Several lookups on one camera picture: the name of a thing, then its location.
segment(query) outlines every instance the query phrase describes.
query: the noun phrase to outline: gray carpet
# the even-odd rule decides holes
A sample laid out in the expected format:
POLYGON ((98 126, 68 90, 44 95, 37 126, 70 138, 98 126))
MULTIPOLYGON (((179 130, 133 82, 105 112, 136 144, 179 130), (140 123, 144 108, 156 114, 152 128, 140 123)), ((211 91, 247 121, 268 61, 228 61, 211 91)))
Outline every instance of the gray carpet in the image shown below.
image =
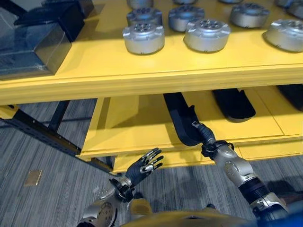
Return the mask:
MULTIPOLYGON (((72 101, 59 133, 82 147, 96 100, 72 101)), ((21 105, 47 124, 57 102, 21 105)), ((303 156, 252 162, 277 193, 303 191, 303 156)), ((74 227, 109 175, 0 124, 0 226, 74 227), (42 169, 38 186, 23 187, 28 171, 42 169)), ((196 210, 213 203, 223 213, 253 219, 240 192, 215 166, 159 170, 139 184, 154 211, 196 210)), ((117 225, 127 220, 126 204, 117 225)))

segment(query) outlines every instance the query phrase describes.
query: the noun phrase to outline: silver cylindrical part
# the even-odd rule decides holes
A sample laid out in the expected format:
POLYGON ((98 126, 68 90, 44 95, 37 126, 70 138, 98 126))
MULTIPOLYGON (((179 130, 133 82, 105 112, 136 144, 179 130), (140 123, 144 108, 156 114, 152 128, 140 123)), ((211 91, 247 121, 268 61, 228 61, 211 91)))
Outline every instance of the silver cylindrical part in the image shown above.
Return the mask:
POLYGON ((275 4, 283 8, 288 8, 293 1, 294 0, 275 0, 275 4))
POLYGON ((185 44, 196 51, 215 52, 224 48, 231 29, 228 24, 210 19, 189 22, 184 36, 185 44))
POLYGON ((133 9, 153 7, 153 0, 127 0, 127 4, 133 9))
POLYGON ((295 0, 287 10, 288 13, 303 19, 303 0, 295 0))
POLYGON ((269 16, 269 10, 256 3, 243 3, 232 8, 230 21, 240 27, 262 27, 269 16))
POLYGON ((274 21, 263 37, 277 48, 303 52, 303 22, 299 20, 274 21))
POLYGON ((219 0, 220 2, 224 2, 224 3, 229 3, 229 4, 236 4, 236 3, 240 3, 243 0, 219 0))
POLYGON ((152 23, 139 23, 123 30, 127 50, 136 54, 150 54, 164 46, 164 28, 152 23))
POLYGON ((134 9, 126 15, 128 26, 138 23, 153 23, 162 25, 162 13, 155 8, 134 9))
POLYGON ((204 10, 192 5, 184 5, 169 11, 169 27, 178 32, 185 32, 189 22, 204 18, 204 10))
POLYGON ((176 4, 192 4, 195 3, 197 0, 173 0, 176 4))

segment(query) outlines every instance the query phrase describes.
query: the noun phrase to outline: black metal leg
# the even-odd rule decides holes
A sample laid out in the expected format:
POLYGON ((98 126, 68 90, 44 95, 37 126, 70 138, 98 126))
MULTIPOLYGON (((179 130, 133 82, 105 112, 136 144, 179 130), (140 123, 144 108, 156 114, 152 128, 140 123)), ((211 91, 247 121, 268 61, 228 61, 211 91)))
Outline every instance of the black metal leg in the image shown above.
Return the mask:
POLYGON ((51 119, 51 122, 48 125, 48 128, 53 131, 58 131, 58 128, 60 126, 60 123, 62 121, 62 118, 65 114, 65 111, 68 107, 69 101, 60 101, 55 113, 53 114, 53 117, 51 119))
MULTIPOLYGON (((25 134, 53 147, 58 149, 59 151, 68 154, 72 157, 76 157, 81 153, 81 148, 72 144, 70 141, 59 135, 57 132, 47 128, 42 123, 38 122, 25 112, 21 110, 17 110, 15 114, 10 119, 1 119, 7 124, 12 125, 16 129, 24 132, 25 134)), ((96 158, 92 158, 91 161, 85 162, 91 166, 94 166, 98 169, 103 170, 106 173, 109 173, 113 170, 113 168, 96 158)))

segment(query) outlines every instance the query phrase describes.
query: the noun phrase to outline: dark gray box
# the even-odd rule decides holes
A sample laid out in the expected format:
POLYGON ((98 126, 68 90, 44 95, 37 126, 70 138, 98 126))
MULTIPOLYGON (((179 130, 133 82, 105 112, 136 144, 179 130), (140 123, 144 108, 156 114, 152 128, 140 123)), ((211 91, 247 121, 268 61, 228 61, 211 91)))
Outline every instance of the dark gray box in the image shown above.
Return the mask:
POLYGON ((71 48, 57 23, 18 27, 0 44, 0 79, 53 75, 71 48))

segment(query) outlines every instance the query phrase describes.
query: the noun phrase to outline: yellow shelving unit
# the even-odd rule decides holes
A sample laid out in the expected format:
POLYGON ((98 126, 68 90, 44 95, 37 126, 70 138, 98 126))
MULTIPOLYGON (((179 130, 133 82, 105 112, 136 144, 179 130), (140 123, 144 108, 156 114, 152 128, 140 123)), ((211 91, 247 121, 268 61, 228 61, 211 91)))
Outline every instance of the yellow shelving unit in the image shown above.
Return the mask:
MULTIPOLYGON (((303 154, 303 148, 298 146, 303 138, 303 113, 292 107, 276 87, 245 88, 244 91, 256 115, 241 123, 230 122, 223 116, 211 91, 184 92, 183 96, 188 105, 195 105, 199 120, 210 127, 217 138, 232 142, 240 151, 243 149, 245 158, 255 160, 303 154), (279 111, 272 103, 279 105, 279 111), (268 152, 268 144, 283 142, 294 144, 290 146, 294 150, 281 152, 282 149, 273 148, 268 152), (247 156, 250 150, 259 146, 258 155, 247 156)), ((187 147, 178 139, 163 95, 98 99, 79 157, 117 156, 115 165, 120 169, 121 160, 126 164, 128 160, 136 159, 136 154, 142 155, 154 147, 168 155, 164 167, 210 163, 200 154, 200 145, 187 147)))
POLYGON ((152 55, 130 54, 122 30, 131 11, 125 0, 109 0, 102 12, 85 26, 54 76, 0 81, 0 105, 125 95, 150 95, 232 87, 303 83, 303 53, 289 53, 262 38, 270 22, 294 18, 274 0, 254 0, 270 10, 260 29, 236 27, 229 22, 233 5, 199 0, 206 18, 229 23, 226 47, 217 53, 198 53, 186 47, 183 33, 168 27, 171 0, 155 0, 162 11, 165 46, 152 55))
POLYGON ((274 0, 254 0, 270 10, 262 28, 229 23, 233 5, 199 0, 206 18, 229 23, 226 47, 198 53, 186 47, 183 33, 168 27, 171 0, 154 0, 163 13, 165 46, 152 55, 130 54, 122 37, 131 11, 126 0, 95 1, 77 40, 54 76, 0 81, 0 107, 7 105, 98 98, 79 158, 116 156, 113 173, 123 172, 153 147, 165 153, 163 167, 206 165, 200 147, 187 147, 175 132, 163 93, 182 92, 188 105, 217 138, 236 145, 248 160, 303 154, 303 113, 295 110, 273 85, 303 83, 303 53, 267 44, 262 34, 277 19, 294 18, 274 0), (256 116, 242 123, 227 121, 211 90, 242 87, 256 116))

